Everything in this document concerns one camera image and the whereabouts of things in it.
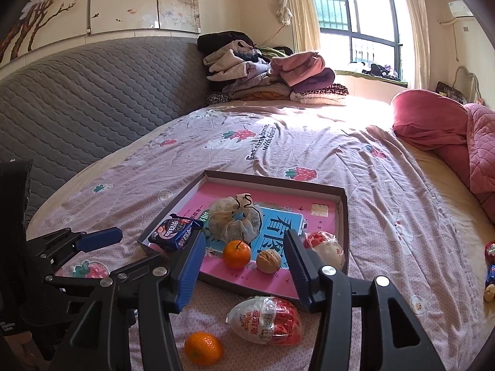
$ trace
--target screw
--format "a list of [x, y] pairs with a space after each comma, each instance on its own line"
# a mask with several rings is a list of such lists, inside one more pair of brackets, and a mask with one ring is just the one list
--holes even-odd
[[156, 267], [153, 269], [153, 275], [155, 276], [165, 276], [167, 273], [168, 270], [165, 267]]
[[386, 276], [378, 276], [376, 278], [376, 284], [382, 287], [386, 287], [390, 284], [390, 280]]
[[334, 267], [331, 267], [330, 265], [327, 265], [327, 266], [324, 266], [323, 268], [321, 268], [321, 272], [324, 275], [333, 276], [333, 275], [335, 275], [337, 273], [337, 270]]
[[113, 283], [113, 279], [111, 277], [104, 277], [102, 280], [100, 280], [101, 287], [112, 286], [112, 283]]

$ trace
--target orange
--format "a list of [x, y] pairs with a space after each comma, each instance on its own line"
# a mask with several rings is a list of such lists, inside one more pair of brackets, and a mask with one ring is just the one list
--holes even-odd
[[222, 342], [206, 332], [196, 332], [184, 343], [184, 352], [196, 365], [213, 365], [223, 357]]
[[245, 242], [233, 240], [223, 249], [222, 258], [228, 267], [241, 269], [251, 260], [251, 249]]

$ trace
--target window pane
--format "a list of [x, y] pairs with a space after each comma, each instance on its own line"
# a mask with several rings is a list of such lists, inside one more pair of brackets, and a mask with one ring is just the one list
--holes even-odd
[[350, 63], [349, 36], [320, 34], [320, 54], [325, 60], [325, 66], [333, 70], [347, 70]]
[[390, 0], [356, 0], [362, 34], [394, 41]]
[[354, 0], [349, 0], [349, 12], [351, 13], [351, 31], [357, 32], [356, 6]]
[[314, 0], [320, 28], [348, 31], [346, 0]]
[[352, 38], [352, 60], [395, 67], [395, 49], [386, 44]]

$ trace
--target headboard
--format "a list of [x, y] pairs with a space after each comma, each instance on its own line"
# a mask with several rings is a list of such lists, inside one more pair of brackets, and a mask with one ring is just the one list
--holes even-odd
[[196, 41], [135, 37], [45, 57], [0, 81], [0, 162], [34, 159], [30, 219], [82, 169], [204, 106]]

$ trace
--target pile of folded clothes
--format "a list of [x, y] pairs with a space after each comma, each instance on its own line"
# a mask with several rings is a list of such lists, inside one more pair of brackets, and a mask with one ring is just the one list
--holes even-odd
[[288, 56], [287, 50], [256, 48], [240, 32], [200, 36], [198, 49], [207, 54], [203, 63], [208, 68], [206, 78], [212, 81], [213, 92], [206, 98], [207, 105], [231, 100], [344, 105], [349, 94], [345, 86], [333, 83], [335, 73], [325, 68], [323, 57], [316, 52]]

